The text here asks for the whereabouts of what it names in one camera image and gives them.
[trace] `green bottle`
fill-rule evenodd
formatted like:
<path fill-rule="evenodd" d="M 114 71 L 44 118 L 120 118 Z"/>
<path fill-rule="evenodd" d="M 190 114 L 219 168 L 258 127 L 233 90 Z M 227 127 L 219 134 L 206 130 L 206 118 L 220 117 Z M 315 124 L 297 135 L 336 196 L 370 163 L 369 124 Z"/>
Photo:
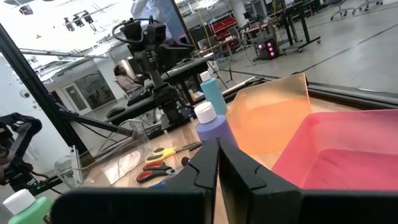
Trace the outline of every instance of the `green bottle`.
<path fill-rule="evenodd" d="M 48 223 L 51 201 L 47 197 L 36 199 L 28 190 L 22 189 L 7 198 L 3 205 L 14 215 L 8 224 Z"/>

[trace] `machine with lights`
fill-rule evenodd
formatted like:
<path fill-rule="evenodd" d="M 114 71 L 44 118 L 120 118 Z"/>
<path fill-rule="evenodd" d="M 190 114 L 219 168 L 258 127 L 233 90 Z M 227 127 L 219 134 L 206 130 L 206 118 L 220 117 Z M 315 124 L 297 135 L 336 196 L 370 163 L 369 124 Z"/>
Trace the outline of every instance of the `machine with lights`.
<path fill-rule="evenodd" d="M 272 60 L 279 56 L 278 45 L 273 38 L 263 39 L 261 42 L 256 42 L 255 45 L 257 54 L 262 60 Z"/>

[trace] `red-handled scissors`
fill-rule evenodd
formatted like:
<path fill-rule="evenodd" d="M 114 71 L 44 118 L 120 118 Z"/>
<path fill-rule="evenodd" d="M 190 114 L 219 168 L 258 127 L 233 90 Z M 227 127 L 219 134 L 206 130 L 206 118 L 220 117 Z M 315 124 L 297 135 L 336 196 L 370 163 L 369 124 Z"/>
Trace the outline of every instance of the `red-handled scissors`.
<path fill-rule="evenodd" d="M 167 166 L 162 161 L 148 163 L 142 170 L 143 172 L 137 176 L 137 182 L 140 184 L 152 180 L 155 177 L 177 174 L 174 169 Z"/>

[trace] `translucent plastic container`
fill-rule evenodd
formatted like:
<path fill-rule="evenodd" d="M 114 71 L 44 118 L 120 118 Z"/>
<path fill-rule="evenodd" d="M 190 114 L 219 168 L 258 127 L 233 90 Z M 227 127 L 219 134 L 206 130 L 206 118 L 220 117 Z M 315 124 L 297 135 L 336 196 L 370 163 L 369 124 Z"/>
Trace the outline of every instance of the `translucent plastic container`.
<path fill-rule="evenodd" d="M 308 116 L 272 171 L 303 189 L 398 190 L 398 110 Z"/>
<path fill-rule="evenodd" d="M 239 148 L 272 167 L 310 113 L 301 73 L 241 90 L 226 117 Z"/>
<path fill-rule="evenodd" d="M 55 163 L 56 174 L 69 188 L 112 186 L 150 156 L 153 149 L 141 121 L 127 120 L 119 126 L 131 130 L 132 136 L 110 135 L 96 149 L 98 153 L 91 165 L 81 167 L 78 158 L 72 155 Z"/>

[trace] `blue bottle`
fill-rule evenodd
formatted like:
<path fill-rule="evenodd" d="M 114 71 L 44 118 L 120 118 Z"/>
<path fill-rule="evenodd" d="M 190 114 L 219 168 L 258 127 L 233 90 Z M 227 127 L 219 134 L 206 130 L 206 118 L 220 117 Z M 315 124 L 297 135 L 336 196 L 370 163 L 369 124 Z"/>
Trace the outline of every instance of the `blue bottle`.
<path fill-rule="evenodd" d="M 238 146 L 225 116 L 217 115 L 210 102 L 204 102 L 195 107 L 195 114 L 199 120 L 195 130 L 202 143 L 212 138 L 218 138 L 227 140 L 236 147 Z"/>
<path fill-rule="evenodd" d="M 228 109 L 223 94 L 218 88 L 217 80 L 212 78 L 207 71 L 201 73 L 200 78 L 202 80 L 200 87 L 205 94 L 206 100 L 211 102 L 218 115 L 225 115 Z"/>

